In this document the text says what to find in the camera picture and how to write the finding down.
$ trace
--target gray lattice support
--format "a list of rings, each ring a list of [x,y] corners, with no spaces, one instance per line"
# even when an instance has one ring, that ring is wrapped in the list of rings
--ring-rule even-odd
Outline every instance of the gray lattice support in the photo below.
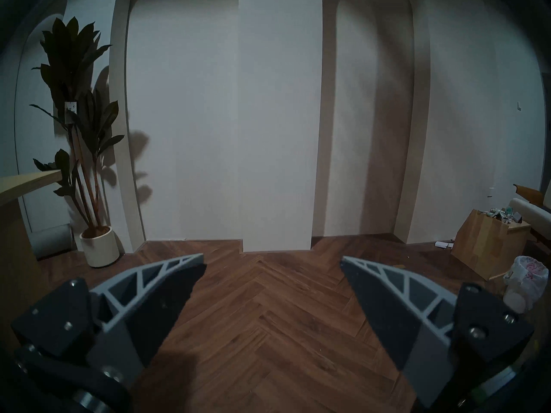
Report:
[[[101,327],[88,364],[110,366],[130,386],[157,352],[205,270],[202,254],[128,269],[90,290]]]
[[[429,407],[455,371],[448,351],[457,297],[380,263],[344,256],[341,268],[382,346]]]

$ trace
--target plant stem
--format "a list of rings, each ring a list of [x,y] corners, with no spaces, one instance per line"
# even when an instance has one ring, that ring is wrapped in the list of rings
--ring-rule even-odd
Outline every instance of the plant stem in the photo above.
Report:
[[[90,185],[90,181],[88,177],[89,173],[86,172],[86,169],[84,167],[84,155],[82,153],[82,148],[80,146],[80,140],[78,137],[78,130],[76,128],[75,128],[75,134],[77,135],[77,146],[78,146],[78,151],[80,152],[80,168],[82,169],[84,182],[86,183],[88,195],[90,196],[90,202],[92,203],[92,210],[94,211],[94,217],[96,218],[96,222],[98,223],[98,226],[100,226],[101,221],[98,213],[98,204],[96,201],[94,201],[94,194],[92,193],[92,186]]]
[[[94,171],[94,183],[95,183],[95,188],[96,188],[96,204],[99,207],[99,204],[100,204],[100,186],[98,184],[98,159],[97,158],[94,159],[93,171]]]
[[[69,135],[69,141],[71,142],[71,149],[74,150],[74,140],[72,134]],[[86,216],[88,217],[88,227],[93,228],[94,223],[92,222],[92,217],[90,216],[90,211],[88,210],[88,202],[86,201],[86,196],[84,195],[84,189],[82,187],[82,181],[80,180],[80,174],[77,170],[77,183],[78,183],[78,190],[80,191],[80,200],[82,201],[82,207],[84,208],[84,211],[86,212]]]
[[[77,208],[77,210],[80,213],[82,219],[84,219],[84,222],[86,223],[86,226],[90,227],[90,223],[88,222],[88,219],[86,219],[86,216],[84,216],[84,213],[82,213],[82,209],[80,208],[80,205],[78,204],[78,198],[77,198],[76,194],[71,196],[71,200],[73,200],[74,206]]]

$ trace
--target tag on plant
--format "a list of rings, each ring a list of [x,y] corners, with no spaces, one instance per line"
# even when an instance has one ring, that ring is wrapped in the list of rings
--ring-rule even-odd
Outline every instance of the tag on plant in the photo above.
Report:
[[[77,103],[65,102],[65,123],[66,124],[73,123],[73,118],[71,118],[71,115],[67,111],[77,113]]]

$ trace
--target arched wall panel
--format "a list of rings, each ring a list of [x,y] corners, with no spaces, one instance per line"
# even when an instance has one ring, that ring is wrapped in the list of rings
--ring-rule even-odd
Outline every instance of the arched wall panel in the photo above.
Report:
[[[240,238],[237,0],[138,0],[127,40],[130,147],[148,240]]]

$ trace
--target soil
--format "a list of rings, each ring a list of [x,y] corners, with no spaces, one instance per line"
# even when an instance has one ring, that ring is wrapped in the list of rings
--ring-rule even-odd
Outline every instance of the soil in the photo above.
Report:
[[[108,226],[97,226],[95,228],[87,228],[83,233],[83,238],[95,238],[109,232]]]

